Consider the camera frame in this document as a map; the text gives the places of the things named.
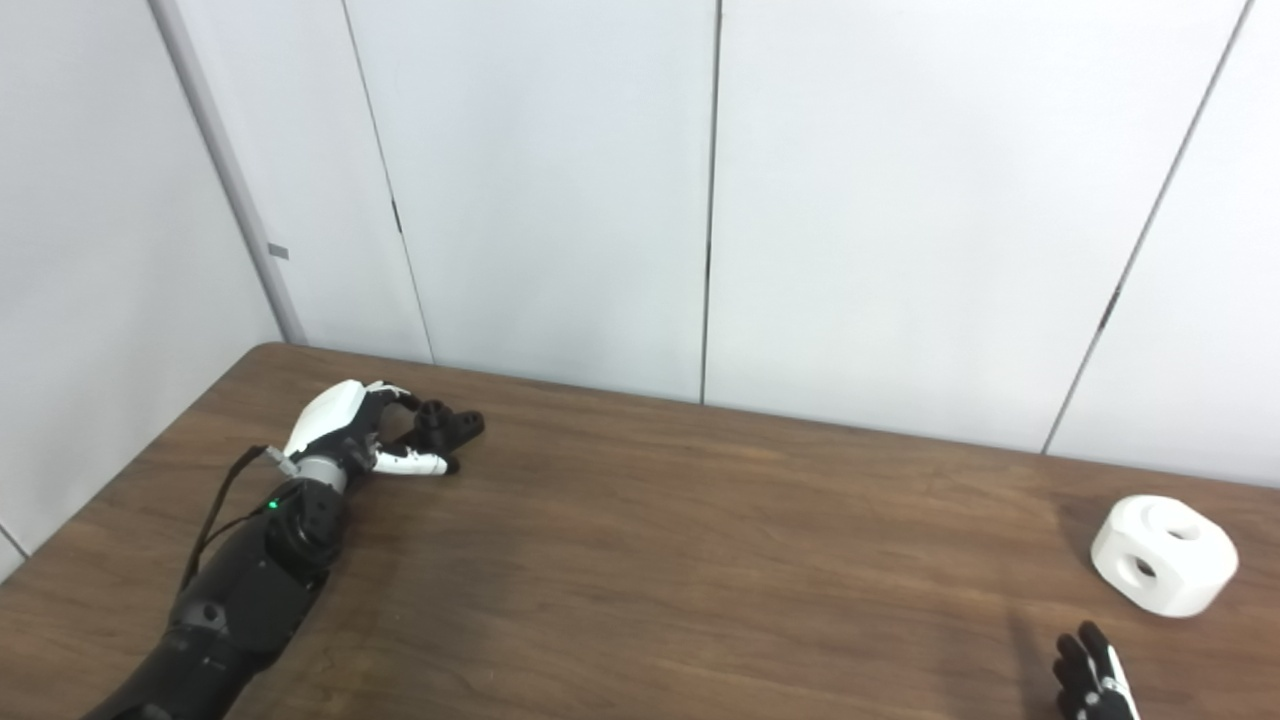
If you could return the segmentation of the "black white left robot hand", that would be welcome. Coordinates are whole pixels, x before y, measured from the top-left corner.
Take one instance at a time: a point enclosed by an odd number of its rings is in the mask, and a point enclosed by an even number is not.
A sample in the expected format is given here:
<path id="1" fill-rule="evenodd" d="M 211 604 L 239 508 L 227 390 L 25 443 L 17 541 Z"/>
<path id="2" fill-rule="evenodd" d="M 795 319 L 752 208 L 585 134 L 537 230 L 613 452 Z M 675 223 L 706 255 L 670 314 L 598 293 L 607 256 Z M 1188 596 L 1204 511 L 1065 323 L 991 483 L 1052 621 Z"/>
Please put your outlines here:
<path id="1" fill-rule="evenodd" d="M 440 451 L 429 451 L 407 439 L 383 439 L 385 410 L 402 407 L 416 411 L 422 400 L 399 386 L 375 380 L 365 384 L 342 380 L 321 392 L 300 414 L 283 450 L 297 471 L 311 474 L 308 464 L 323 462 L 333 469 L 326 482 L 342 474 L 347 480 L 380 473 L 396 477 L 447 477 L 460 470 L 460 462 Z"/>

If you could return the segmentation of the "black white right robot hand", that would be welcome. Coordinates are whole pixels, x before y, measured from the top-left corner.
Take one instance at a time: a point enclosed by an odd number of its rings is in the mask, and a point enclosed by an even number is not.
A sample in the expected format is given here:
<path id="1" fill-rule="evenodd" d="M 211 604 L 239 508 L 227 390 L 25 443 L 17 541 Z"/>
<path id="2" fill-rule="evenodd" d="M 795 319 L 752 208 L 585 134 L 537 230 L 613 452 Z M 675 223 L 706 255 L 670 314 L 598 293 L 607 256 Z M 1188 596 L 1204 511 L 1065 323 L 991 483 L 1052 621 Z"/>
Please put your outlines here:
<path id="1" fill-rule="evenodd" d="M 1056 706 L 1064 719 L 1138 719 L 1130 684 L 1115 646 L 1093 621 L 1056 641 L 1052 673 Z"/>

